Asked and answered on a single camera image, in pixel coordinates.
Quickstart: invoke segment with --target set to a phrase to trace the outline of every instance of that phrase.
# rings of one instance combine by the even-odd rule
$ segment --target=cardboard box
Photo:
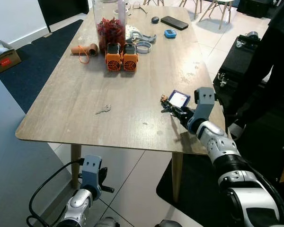
[[[0,54],[0,72],[3,72],[10,67],[17,65],[21,62],[17,52],[12,48],[12,46],[0,40],[4,47],[9,48],[10,50]]]

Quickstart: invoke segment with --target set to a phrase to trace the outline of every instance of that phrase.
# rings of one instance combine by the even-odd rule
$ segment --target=black smartphone
[[[166,17],[161,18],[161,22],[164,23],[164,24],[167,24],[169,26],[172,26],[176,29],[179,29],[179,30],[184,30],[185,28],[188,27],[188,23],[177,20],[177,19],[170,17],[170,16],[166,16]]]

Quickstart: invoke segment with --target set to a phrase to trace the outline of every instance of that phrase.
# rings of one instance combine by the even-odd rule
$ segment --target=wooden table
[[[187,10],[143,6],[130,10],[127,23],[143,34],[157,34],[149,54],[140,54],[135,73],[109,72],[104,57],[81,64],[70,47],[98,43],[93,12],[89,12],[70,46],[16,131],[21,140],[71,144],[71,159],[80,157],[81,145],[172,152],[174,199],[178,200],[183,153],[206,154],[205,148],[169,113],[161,113],[160,96],[174,89],[193,95],[212,87],[191,25],[167,39],[168,25],[151,24],[153,16],[176,17],[190,23]],[[111,110],[95,115],[106,104]],[[196,105],[190,101],[190,107]],[[224,128],[218,104],[210,120]],[[72,165],[72,183],[78,183],[79,165]]]

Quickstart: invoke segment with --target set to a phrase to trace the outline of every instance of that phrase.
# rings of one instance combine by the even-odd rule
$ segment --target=glass jar
[[[93,0],[99,49],[105,53],[108,43],[125,44],[125,0]]]

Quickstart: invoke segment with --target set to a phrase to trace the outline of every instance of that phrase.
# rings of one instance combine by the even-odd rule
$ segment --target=key
[[[110,111],[110,108],[111,108],[111,105],[105,105],[102,110],[96,112],[95,114],[99,114],[99,113],[102,113],[102,112],[108,112],[108,111]]]

